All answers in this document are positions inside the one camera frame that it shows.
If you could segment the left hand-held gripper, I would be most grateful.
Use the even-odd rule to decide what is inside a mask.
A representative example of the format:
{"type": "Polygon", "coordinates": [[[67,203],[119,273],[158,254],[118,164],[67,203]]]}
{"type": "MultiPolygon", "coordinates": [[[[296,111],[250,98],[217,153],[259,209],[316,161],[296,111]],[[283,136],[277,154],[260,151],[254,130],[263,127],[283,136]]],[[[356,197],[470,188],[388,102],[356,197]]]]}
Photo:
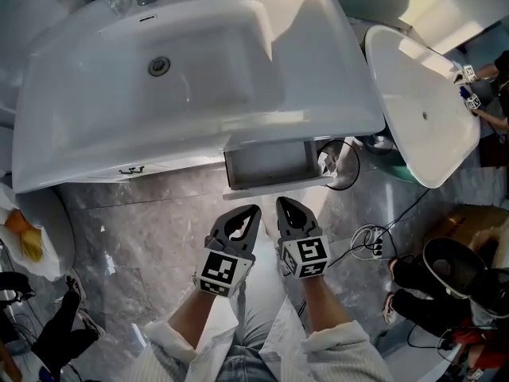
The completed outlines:
{"type": "Polygon", "coordinates": [[[216,219],[196,265],[199,290],[230,298],[255,263],[253,253],[262,211],[242,205],[216,219]]]}

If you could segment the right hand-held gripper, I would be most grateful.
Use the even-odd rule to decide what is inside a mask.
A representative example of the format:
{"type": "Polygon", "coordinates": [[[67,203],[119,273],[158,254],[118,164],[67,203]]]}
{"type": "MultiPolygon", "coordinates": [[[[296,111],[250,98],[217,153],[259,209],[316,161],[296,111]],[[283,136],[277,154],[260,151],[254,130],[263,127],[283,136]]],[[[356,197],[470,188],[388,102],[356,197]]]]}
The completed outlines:
{"type": "Polygon", "coordinates": [[[314,212],[290,197],[276,200],[279,259],[295,279],[323,275],[331,260],[328,237],[314,212]]]}

